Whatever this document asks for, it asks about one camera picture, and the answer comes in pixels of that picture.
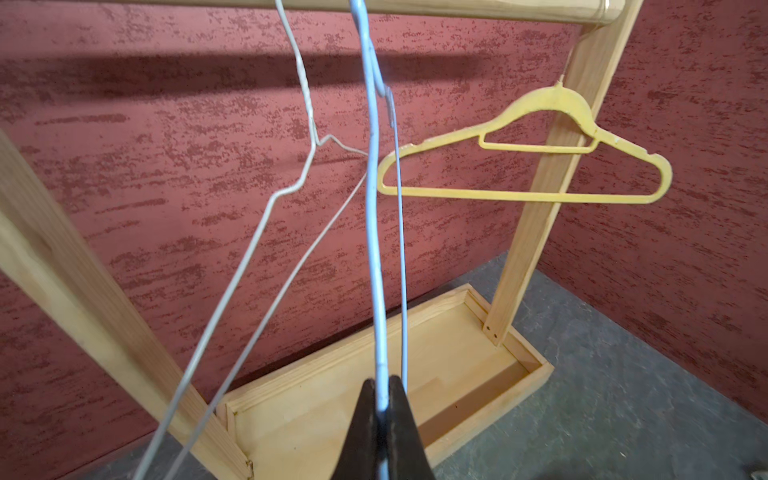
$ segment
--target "wire hanger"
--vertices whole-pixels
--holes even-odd
[[[387,352],[387,327],[386,308],[384,303],[384,287],[382,281],[381,254],[379,252],[379,224],[376,216],[376,163],[379,159],[379,109],[376,105],[376,95],[386,99],[389,124],[395,137],[395,152],[393,162],[400,167],[398,155],[397,121],[395,115],[395,100],[392,89],[382,78],[379,69],[379,60],[376,58],[376,50],[371,41],[368,23],[368,10],[364,0],[350,0],[349,7],[355,26],[360,37],[360,51],[362,53],[362,69],[365,78],[366,100],[368,103],[369,119],[369,144],[368,144],[368,180],[366,184],[366,237],[368,240],[368,265],[371,277],[371,298],[373,304],[373,332],[376,357],[376,411],[379,420],[386,420],[386,411],[389,407],[389,362]],[[402,377],[407,385],[408,369],[408,306],[406,293],[405,247],[402,235],[402,195],[400,188],[395,189],[398,196],[399,232],[400,232],[400,279],[402,292]]]
[[[283,23],[283,28],[285,29],[286,35],[288,37],[288,41],[290,43],[291,48],[293,49],[294,56],[296,57],[296,73],[299,77],[299,83],[302,91],[302,96],[304,99],[304,106],[306,108],[306,114],[307,118],[309,120],[309,131],[310,131],[310,152],[306,157],[304,167],[302,169],[301,176],[296,181],[296,183],[280,189],[272,194],[270,197],[269,202],[267,203],[267,206],[264,210],[264,213],[262,215],[261,221],[259,222],[259,226],[256,229],[256,231],[253,234],[253,237],[251,238],[251,241],[249,243],[249,246],[246,250],[246,253],[243,255],[242,260],[240,261],[240,264],[237,268],[237,271],[235,272],[234,276],[232,277],[229,286],[227,287],[227,290],[225,291],[224,295],[222,296],[216,311],[210,318],[207,327],[200,338],[200,341],[197,344],[197,347],[195,349],[195,352],[193,354],[192,359],[190,360],[189,364],[187,365],[187,368],[184,371],[184,377],[179,383],[179,386],[176,389],[176,392],[174,393],[174,397],[170,401],[170,404],[168,406],[168,409],[166,411],[165,416],[161,420],[159,426],[155,430],[152,439],[150,441],[149,446],[144,451],[144,454],[142,455],[141,461],[139,462],[138,467],[134,471],[133,480],[143,480],[145,475],[147,474],[151,463],[157,454],[157,450],[160,448],[160,445],[163,441],[163,438],[165,436],[165,432],[168,430],[168,427],[178,409],[178,406],[180,404],[180,401],[184,395],[184,392],[186,392],[188,386],[191,383],[192,377],[194,376],[195,371],[197,370],[197,367],[200,363],[200,358],[202,357],[210,338],[214,334],[214,330],[216,329],[219,319],[221,318],[222,313],[227,307],[227,304],[230,301],[230,298],[232,297],[232,294],[234,290],[237,288],[238,283],[240,282],[240,279],[243,276],[243,273],[248,266],[250,259],[254,253],[254,250],[256,249],[259,239],[261,238],[262,233],[264,232],[264,229],[266,228],[266,223],[268,222],[270,218],[270,214],[272,212],[273,206],[275,205],[276,201],[284,196],[291,193],[294,193],[298,191],[303,185],[306,180],[306,176],[309,172],[309,168],[312,164],[314,155],[316,153],[316,149],[318,147],[322,147],[328,140],[333,140],[336,144],[339,145],[342,149],[346,151],[350,151],[353,153],[360,154],[364,157],[367,156],[367,153],[361,150],[357,150],[356,148],[347,147],[345,144],[341,143],[338,138],[334,137],[331,134],[326,135],[322,139],[319,138],[319,135],[317,134],[317,126],[315,125],[314,121],[314,110],[312,107],[312,99],[310,97],[310,88],[309,83],[306,79],[306,71],[304,69],[303,60],[301,58],[301,53],[299,52],[299,47],[296,44],[296,39],[293,37],[293,32],[291,31],[290,25],[288,23],[288,19],[286,17],[285,10],[283,8],[282,0],[275,0],[277,13],[280,17],[280,21]],[[323,231],[320,232],[318,237],[315,239],[314,242],[310,245],[310,247],[307,249],[307,251],[304,253],[304,255],[299,260],[298,264],[294,267],[291,274],[288,276],[288,279],[283,284],[283,287],[280,289],[278,294],[276,295],[274,301],[272,302],[270,308],[265,313],[264,317],[262,318],[261,322],[259,323],[259,326],[257,327],[256,331],[251,336],[250,340],[248,341],[248,344],[246,344],[245,348],[243,348],[243,351],[241,352],[240,356],[237,358],[237,361],[235,362],[234,366],[228,373],[226,379],[223,381],[219,389],[217,390],[214,398],[210,401],[210,404],[208,405],[208,408],[206,412],[203,415],[203,418],[197,423],[194,430],[190,434],[189,439],[187,440],[186,444],[182,448],[182,450],[177,454],[173,464],[171,467],[167,470],[164,480],[170,480],[172,479],[178,469],[181,466],[182,461],[187,456],[189,451],[192,449],[192,446],[197,441],[197,438],[200,436],[200,434],[203,432],[203,429],[205,428],[206,423],[210,419],[210,417],[213,415],[214,410],[216,406],[218,405],[219,401],[223,398],[223,395],[229,390],[230,385],[232,384],[232,381],[234,381],[235,376],[240,371],[240,367],[245,362],[246,358],[249,356],[251,350],[255,346],[257,340],[260,338],[262,332],[264,331],[267,323],[272,318],[273,314],[275,313],[277,307],[280,305],[280,302],[283,300],[283,297],[286,294],[286,291],[288,290],[289,286],[293,282],[293,279],[296,278],[296,275],[303,267],[306,260],[309,258],[310,254],[315,250],[317,245],[320,243],[320,241],[325,237],[326,233],[331,229],[333,224],[338,220],[338,218],[341,216],[342,212],[346,209],[347,205],[349,205],[349,202],[352,200],[354,195],[357,193],[357,191],[362,186],[364,180],[366,179],[367,174],[363,174],[360,181],[357,183],[355,188],[352,190],[352,193],[349,194],[349,196],[344,201],[343,205],[339,210],[336,212],[336,214],[331,218],[329,223],[323,228]]]
[[[576,122],[576,125],[586,136],[592,137],[592,142],[588,146],[562,147],[556,145],[503,144],[485,141],[485,135],[500,130],[527,114],[543,110],[560,111],[568,115]],[[659,170],[661,181],[658,189],[649,195],[567,194],[565,192],[516,192],[431,187],[403,187],[402,195],[407,197],[558,202],[563,204],[650,204],[662,198],[672,183],[672,167],[666,158],[659,154],[648,154],[644,148],[598,127],[592,117],[592,109],[584,97],[570,88],[563,87],[562,80],[558,81],[553,87],[539,88],[523,95],[509,105],[499,116],[490,121],[428,138],[418,145],[403,145],[400,148],[399,156],[401,158],[407,157],[408,155],[433,150],[474,137],[478,138],[479,145],[486,150],[541,152],[546,154],[588,154],[593,152],[600,143],[604,143],[632,157],[654,165]],[[384,184],[384,175],[395,160],[395,152],[392,152],[379,165],[377,187],[382,194],[397,194],[397,189]]]

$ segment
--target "wooden clothes rack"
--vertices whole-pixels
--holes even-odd
[[[273,6],[270,0],[138,3]],[[347,0],[286,0],[285,4],[294,9],[349,9]],[[581,94],[595,117],[641,5],[642,0],[368,1],[375,13],[585,24],[564,86]],[[547,142],[581,146],[584,137],[560,114]],[[579,157],[542,155],[531,191],[565,192]],[[463,286],[409,311],[413,351],[424,352],[412,364],[411,403],[433,465],[530,395],[551,374],[552,366],[511,322],[559,208],[560,204],[526,203],[492,304]],[[162,418],[181,369],[2,132],[0,268],[143,408]],[[390,320],[390,335],[396,334],[398,325],[397,319]],[[260,478],[325,480],[329,474],[325,475],[323,465],[333,468],[336,462],[359,377],[372,373],[368,348],[372,352],[372,334],[366,330],[231,392],[220,405],[220,421],[208,422],[192,448],[193,455],[219,480],[246,480],[254,472]],[[435,359],[443,359],[442,366]],[[323,382],[337,382],[338,388],[327,397],[310,394]],[[185,443],[206,407],[190,387],[170,433]],[[318,460],[320,468],[308,472],[293,464],[290,455],[298,444],[303,446],[306,463]]]

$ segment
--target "blue hanger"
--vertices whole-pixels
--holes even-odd
[[[360,36],[362,51],[362,70],[366,79],[366,97],[370,138],[368,144],[368,178],[366,179],[366,236],[368,239],[368,265],[371,276],[371,297],[373,301],[373,329],[376,338],[376,411],[384,419],[389,407],[389,367],[387,362],[386,307],[382,281],[381,253],[379,252],[379,228],[376,217],[376,170],[379,163],[379,109],[376,95],[387,102],[389,123],[395,134],[395,153],[397,161],[398,213],[400,230],[400,283],[402,291],[402,382],[407,388],[408,378],[408,297],[406,294],[406,256],[402,225],[402,194],[400,179],[400,155],[397,138],[395,101],[392,90],[384,84],[376,50],[371,42],[368,25],[368,10],[364,0],[350,0],[352,17]]]

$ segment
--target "wooden post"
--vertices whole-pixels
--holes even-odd
[[[580,93],[597,117],[608,86],[614,76],[624,46],[637,19],[643,0],[627,0],[618,20],[606,27],[583,27],[581,38],[571,53],[564,86]],[[583,145],[584,137],[573,121],[559,114],[547,138],[550,145]],[[536,169],[531,191],[565,192],[578,166],[580,155],[543,154]],[[538,258],[558,215],[560,204],[528,202],[498,283],[491,312],[483,331],[495,344],[504,341],[531,280]]]
[[[113,3],[275,8],[274,0],[107,0]],[[370,13],[607,25],[626,0],[368,0]],[[283,0],[286,10],[349,12],[349,0]]]
[[[0,268],[154,418],[163,417],[181,369],[1,131]],[[170,433],[185,443],[206,407],[191,386]],[[217,420],[192,454],[219,480],[251,476]]]

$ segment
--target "wooden tray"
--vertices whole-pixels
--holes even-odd
[[[553,367],[510,328],[498,348],[491,306],[470,285],[409,310],[409,401],[432,466],[547,381]],[[400,315],[389,319],[390,372],[400,370]],[[228,393],[217,415],[254,478],[327,480],[362,382],[373,376],[372,327]]]

